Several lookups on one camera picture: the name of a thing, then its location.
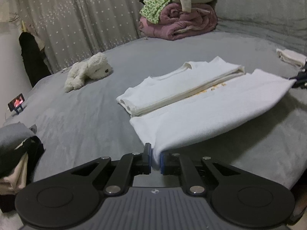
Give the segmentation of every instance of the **green patterned cloth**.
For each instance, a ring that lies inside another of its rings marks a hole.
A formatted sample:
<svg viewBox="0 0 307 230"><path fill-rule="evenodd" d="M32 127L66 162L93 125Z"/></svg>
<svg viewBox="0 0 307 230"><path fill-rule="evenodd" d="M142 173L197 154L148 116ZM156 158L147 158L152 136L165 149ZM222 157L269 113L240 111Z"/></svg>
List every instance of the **green patterned cloth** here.
<svg viewBox="0 0 307 230"><path fill-rule="evenodd" d="M171 2L171 0L144 0L145 5L140 11L151 23L157 24L160 19L162 9Z"/></svg>

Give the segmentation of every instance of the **pink quilt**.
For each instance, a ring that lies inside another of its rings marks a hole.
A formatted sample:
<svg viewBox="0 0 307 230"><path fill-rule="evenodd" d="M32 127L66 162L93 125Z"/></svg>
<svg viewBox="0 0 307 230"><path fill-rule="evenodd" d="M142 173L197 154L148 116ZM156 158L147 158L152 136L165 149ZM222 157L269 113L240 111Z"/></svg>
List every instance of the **pink quilt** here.
<svg viewBox="0 0 307 230"><path fill-rule="evenodd" d="M216 14L208 4L192 4L191 13L186 13L182 12L180 4L170 3L161 11L158 24L141 17L139 29L148 37L178 40L208 33L216 24Z"/></svg>

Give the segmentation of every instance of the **black clamp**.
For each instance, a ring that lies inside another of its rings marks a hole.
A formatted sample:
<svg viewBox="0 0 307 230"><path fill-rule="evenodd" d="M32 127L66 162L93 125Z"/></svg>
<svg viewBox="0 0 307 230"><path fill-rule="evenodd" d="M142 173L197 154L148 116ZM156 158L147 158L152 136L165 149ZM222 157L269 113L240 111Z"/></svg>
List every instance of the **black clamp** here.
<svg viewBox="0 0 307 230"><path fill-rule="evenodd" d="M108 197L126 193L134 176L150 174L150 160L151 144L143 153L129 153L117 161L103 156L29 184L17 194L16 210L24 224L35 228L76 226L92 217Z"/></svg>
<svg viewBox="0 0 307 230"><path fill-rule="evenodd" d="M281 184L205 156L192 161L179 153L162 157L163 175L179 176L183 191L204 197L226 221L245 228L286 222L294 209L292 193Z"/></svg>
<svg viewBox="0 0 307 230"><path fill-rule="evenodd" d="M291 77L289 79L296 79L297 81L294 83L292 88L302 88L307 89L307 59L305 60L305 66L302 68L302 71L300 71L297 76Z"/></svg>

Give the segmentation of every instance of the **bed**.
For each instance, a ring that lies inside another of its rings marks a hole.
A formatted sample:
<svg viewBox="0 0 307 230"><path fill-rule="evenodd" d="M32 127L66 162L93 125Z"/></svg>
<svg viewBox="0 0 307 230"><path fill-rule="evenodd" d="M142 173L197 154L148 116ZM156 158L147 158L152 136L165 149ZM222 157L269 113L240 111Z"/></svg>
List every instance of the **bed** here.
<svg viewBox="0 0 307 230"><path fill-rule="evenodd" d="M297 68L277 57L270 41L238 33L215 31L177 41L141 38L105 52L113 73L89 81L80 90L64 92L68 70L40 80L28 94L24 111L6 124L37 125L37 136L46 152L34 181L91 161L100 156L113 160L143 145L129 123L130 116L116 97L148 76L160 76L185 61L210 61L220 56L227 62L283 77ZM222 162L276 181L291 188L307 165L306 90L291 89L270 111L210 140L172 150L192 159L212 156ZM135 186L173 186L174 177L158 171L135 178Z"/></svg>

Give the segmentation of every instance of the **white plush toy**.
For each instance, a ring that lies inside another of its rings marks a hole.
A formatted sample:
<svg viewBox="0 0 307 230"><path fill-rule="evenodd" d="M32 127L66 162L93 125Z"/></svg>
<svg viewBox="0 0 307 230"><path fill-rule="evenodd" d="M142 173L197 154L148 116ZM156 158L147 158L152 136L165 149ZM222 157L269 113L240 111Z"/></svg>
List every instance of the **white plush toy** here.
<svg viewBox="0 0 307 230"><path fill-rule="evenodd" d="M97 53L86 61L73 64L64 85L65 92L80 89L86 78L102 79L111 73L111 66L104 53Z"/></svg>

